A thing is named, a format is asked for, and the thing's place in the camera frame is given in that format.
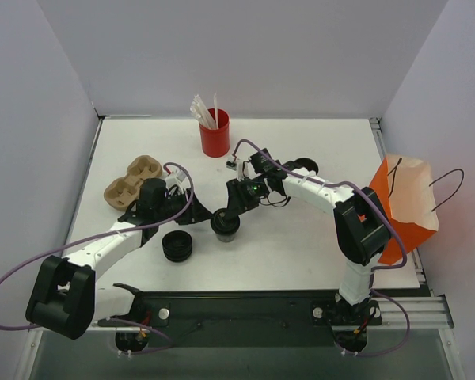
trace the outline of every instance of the purple cable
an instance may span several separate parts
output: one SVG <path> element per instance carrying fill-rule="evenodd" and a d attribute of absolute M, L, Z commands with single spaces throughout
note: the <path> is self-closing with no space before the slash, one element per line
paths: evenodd
<path fill-rule="evenodd" d="M 156 334 L 159 337 L 161 337 L 161 338 L 163 338 L 163 339 L 165 339 L 169 342 L 169 344 L 166 345 L 166 346 L 152 347 L 152 348 L 147 348 L 146 350 L 142 350 L 142 351 L 131 352 L 132 355 L 152 354 L 153 352 L 166 350 L 166 349 L 171 348 L 173 346 L 173 340 L 169 336 L 165 335 L 162 331 L 158 331 L 157 329 L 154 329 L 153 327 L 142 325 L 142 324 L 137 323 L 137 322 L 126 321 L 124 319 L 119 319 L 119 318 L 109 318 L 108 320 L 112 321 L 112 322 L 119 322 L 119 323 L 124 323 L 126 325 L 139 327 L 139 328 L 144 329 L 144 330 L 148 330 L 150 333 Z"/>
<path fill-rule="evenodd" d="M 145 226 L 137 226 L 137 227 L 130 227 L 130 228 L 123 228 L 122 230 L 113 230 L 113 231 L 108 231 L 108 232 L 104 232 L 102 234 L 97 234 L 97 235 L 93 235 L 93 236 L 88 236 L 88 237 L 85 237 L 83 239 L 80 239 L 80 240 L 77 240 L 77 241 L 73 241 L 71 243 L 68 243 L 68 244 L 65 244 L 65 245 L 62 245 L 61 247 L 58 247 L 58 248 L 54 248 L 54 249 L 51 249 L 47 252 L 44 252 L 44 253 L 40 253 L 30 259 L 27 259 L 26 261 L 23 261 L 22 263 L 18 264 L 17 266 L 15 266 L 14 268 L 12 268 L 11 270 L 9 270 L 5 275 L 3 275 L 2 277 L 0 277 L 0 285 L 2 285 L 2 283 L 8 279 L 11 275 L 13 275 L 14 273 L 16 273 L 17 271 L 19 271 L 20 269 L 22 269 L 23 267 L 25 267 L 26 265 L 28 264 L 31 264 L 33 261 L 36 261 L 36 260 L 39 260 L 39 259 L 42 259 L 43 257 L 47 257 L 47 256 L 50 256 L 50 255 L 53 255 L 55 253 L 58 253 L 58 252 L 62 252 L 64 251 L 65 249 L 69 249 L 69 248 L 72 248 L 76 245 L 80 245 L 80 244 L 83 244 L 83 243 L 87 243 L 88 241 L 92 241 L 92 240 L 96 240 L 96 239 L 101 239 L 101 238 L 106 238 L 107 236 L 111 236 L 111 235 L 115 235 L 115 234 L 122 234 L 122 233 L 125 233 L 125 232 L 131 232 L 131 231 L 139 231 L 139 230 L 146 230 L 148 228 L 155 228 L 155 227 L 158 227 L 158 226 L 161 226 L 162 224 L 166 224 L 168 222 L 171 222 L 173 221 L 174 219 L 178 218 L 180 215 L 182 215 L 187 209 L 188 207 L 190 206 L 190 203 L 192 203 L 192 200 L 193 200 L 193 194 L 194 194 L 194 186 L 193 186 L 193 181 L 192 181 L 192 178 L 190 177 L 190 174 L 188 173 L 187 169 L 185 169 L 183 166 L 181 165 L 178 165 L 174 162 L 167 162 L 166 164 L 164 164 L 164 169 L 166 169 L 167 166 L 176 166 L 178 169 L 182 170 L 187 178 L 188 178 L 188 182 L 190 182 L 190 187 L 192 188 L 192 191 L 190 192 L 190 196 L 188 197 L 188 202 L 187 204 L 180 210 L 180 212 L 178 212 L 177 214 L 175 214 L 174 216 L 171 216 L 170 218 L 167 218 L 166 220 L 163 220 L 161 222 L 156 222 L 156 223 L 153 223 L 153 224 L 148 224 L 148 225 L 145 225 Z M 23 326 L 4 326 L 4 325 L 0 325 L 0 330 L 3 330 L 3 331 L 20 331 L 20 330 L 30 330 L 30 329 L 35 329 L 37 327 L 40 327 L 38 325 L 33 325 L 33 324 L 30 324 L 30 325 L 23 325 Z"/>
<path fill-rule="evenodd" d="M 297 173 L 294 173 L 292 171 L 290 171 L 289 169 L 287 168 L 284 168 L 283 166 L 281 166 L 278 162 L 276 162 L 275 160 L 273 160 L 271 157 L 269 157 L 268 154 L 266 154 L 265 152 L 262 151 L 261 148 L 259 148 L 257 145 L 255 145 L 253 142 L 251 142 L 250 140 L 248 139 L 241 139 L 239 140 L 239 142 L 237 143 L 235 149 L 234 149 L 234 152 L 232 153 L 232 155 L 234 157 L 236 157 L 236 153 L 238 152 L 238 149 L 239 149 L 239 146 L 242 144 L 242 143 L 247 143 L 248 145 L 250 145 L 253 149 L 255 149 L 257 152 L 259 152 L 265 159 L 267 159 L 269 162 L 271 162 L 275 167 L 277 167 L 278 169 L 281 169 L 282 171 L 284 171 L 285 173 L 287 174 L 290 174 L 291 176 L 294 176 L 296 178 L 300 178 L 300 179 L 304 179 L 305 177 L 302 176 L 301 174 L 297 174 Z M 325 182 L 322 182 L 320 180 L 316 180 L 314 178 L 311 178 L 311 177 L 307 177 L 306 178 L 307 181 L 309 182 L 313 182 L 315 184 L 319 184 L 319 185 L 322 185 L 322 186 L 325 186 L 326 188 L 339 188 L 341 186 L 348 186 L 350 188 L 352 188 L 357 194 L 359 194 L 359 196 L 371 207 L 371 209 L 373 210 L 373 212 L 378 216 L 378 218 L 380 219 L 380 221 L 384 224 L 384 226 L 387 228 L 387 230 L 389 230 L 390 234 L 394 237 L 394 239 L 396 239 L 397 241 L 397 244 L 399 245 L 399 248 L 401 250 L 401 263 L 399 264 L 395 264 L 395 265 L 389 265 L 389 266 L 384 266 L 384 265 L 377 265 L 375 267 L 373 267 L 371 269 L 371 278 L 370 278 L 370 288 L 373 286 L 373 281 L 374 281 L 374 271 L 375 270 L 384 270 L 384 269 L 399 269 L 399 268 L 403 268 L 405 265 L 406 265 L 406 261 L 407 261 L 407 252 L 406 252 L 406 248 L 405 248 L 405 245 L 403 244 L 403 241 L 401 240 L 399 234 L 396 232 L 396 230 L 394 229 L 394 227 L 392 227 L 392 225 L 389 223 L 389 221 L 387 220 L 387 217 L 382 214 L 380 212 L 380 210 L 378 209 L 378 207 L 371 201 L 371 199 L 369 199 L 366 194 L 364 194 L 364 192 L 356 185 L 356 184 L 353 184 L 352 182 L 348 182 L 346 180 L 342 181 L 342 182 L 338 182 L 337 184 L 327 184 Z M 377 297 L 382 297 L 382 298 L 385 298 L 386 300 L 392 302 L 394 305 L 396 305 L 397 307 L 399 307 L 401 309 L 401 311 L 403 312 L 403 314 L 405 315 L 405 319 L 406 319 L 406 332 L 405 332 L 405 337 L 403 338 L 403 340 L 395 347 L 392 347 L 392 348 L 388 348 L 386 350 L 383 350 L 383 351 L 378 351 L 378 352 L 371 352 L 369 354 L 367 354 L 366 352 L 364 352 L 363 354 L 358 354 L 357 356 L 360 356 L 360 357 L 367 357 L 367 358 L 372 358 L 372 357 L 376 357 L 376 356 L 381 356 L 381 355 L 385 355 L 385 354 L 388 354 L 390 352 L 394 352 L 396 351 L 397 349 L 403 347 L 403 345 L 405 345 L 406 341 L 409 339 L 409 336 L 410 336 L 410 318 L 409 318 L 409 315 L 408 313 L 406 312 L 405 308 L 397 301 L 395 301 L 394 299 L 392 299 L 391 297 L 385 295 L 385 294 L 382 294 L 382 293 L 378 293 L 376 290 L 374 289 L 371 289 L 371 293 L 373 295 L 376 295 Z M 350 353 L 353 355 L 353 352 L 349 352 L 347 350 L 344 350 L 345 352 L 347 353 Z"/>

